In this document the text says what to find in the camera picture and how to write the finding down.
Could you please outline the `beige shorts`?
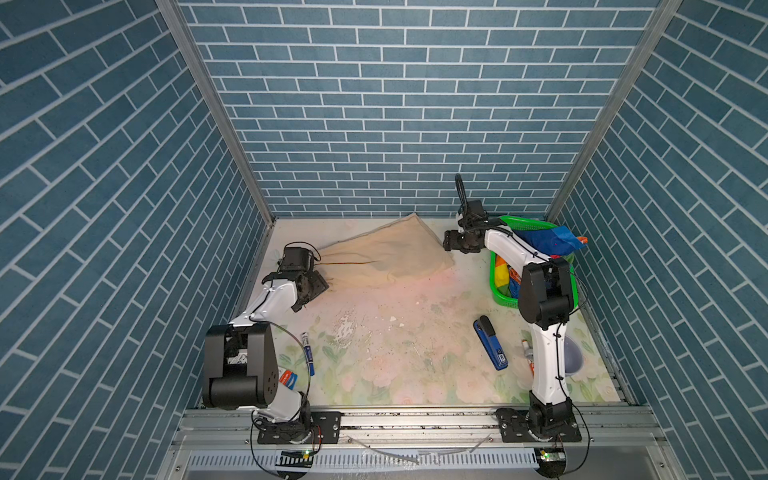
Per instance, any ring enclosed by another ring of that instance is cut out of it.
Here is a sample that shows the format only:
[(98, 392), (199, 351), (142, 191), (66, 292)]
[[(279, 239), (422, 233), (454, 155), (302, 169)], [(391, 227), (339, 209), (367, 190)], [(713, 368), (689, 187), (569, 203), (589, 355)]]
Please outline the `beige shorts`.
[(320, 256), (319, 271), (337, 290), (421, 280), (455, 265), (416, 214), (327, 246)]

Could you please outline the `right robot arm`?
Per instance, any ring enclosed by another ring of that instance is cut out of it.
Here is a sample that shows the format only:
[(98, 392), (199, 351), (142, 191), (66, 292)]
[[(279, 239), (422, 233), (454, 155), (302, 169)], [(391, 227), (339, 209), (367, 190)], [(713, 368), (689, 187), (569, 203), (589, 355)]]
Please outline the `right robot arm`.
[(565, 388), (566, 324), (575, 310), (569, 263), (539, 252), (500, 226), (448, 230), (443, 247), (462, 253), (486, 248), (520, 275), (517, 305), (530, 327), (534, 362), (527, 430), (539, 441), (579, 441), (573, 402)]

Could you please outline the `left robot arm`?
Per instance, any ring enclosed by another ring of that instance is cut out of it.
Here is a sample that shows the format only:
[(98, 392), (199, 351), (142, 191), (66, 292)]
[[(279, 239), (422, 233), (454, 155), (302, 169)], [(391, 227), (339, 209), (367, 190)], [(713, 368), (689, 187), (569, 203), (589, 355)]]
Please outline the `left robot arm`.
[(279, 381), (272, 329), (328, 289), (322, 275), (273, 272), (245, 310), (225, 325), (209, 328), (204, 339), (202, 401), (207, 408), (250, 408), (261, 425), (309, 428), (308, 393)]

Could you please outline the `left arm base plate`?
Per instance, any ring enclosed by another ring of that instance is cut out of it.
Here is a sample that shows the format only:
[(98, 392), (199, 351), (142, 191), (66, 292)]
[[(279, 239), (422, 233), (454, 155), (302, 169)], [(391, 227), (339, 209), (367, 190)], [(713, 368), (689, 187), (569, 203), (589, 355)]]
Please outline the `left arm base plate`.
[(342, 414), (339, 411), (306, 411), (290, 422), (270, 422), (256, 416), (253, 426), (260, 445), (337, 444)]

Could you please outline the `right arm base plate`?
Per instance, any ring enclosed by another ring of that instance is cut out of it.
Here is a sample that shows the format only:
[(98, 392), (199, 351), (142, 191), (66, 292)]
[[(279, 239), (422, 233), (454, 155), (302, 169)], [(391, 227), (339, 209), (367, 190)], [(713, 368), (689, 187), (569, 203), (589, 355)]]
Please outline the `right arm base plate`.
[(503, 443), (578, 443), (582, 434), (573, 414), (548, 418), (544, 413), (532, 410), (499, 408), (494, 412)]

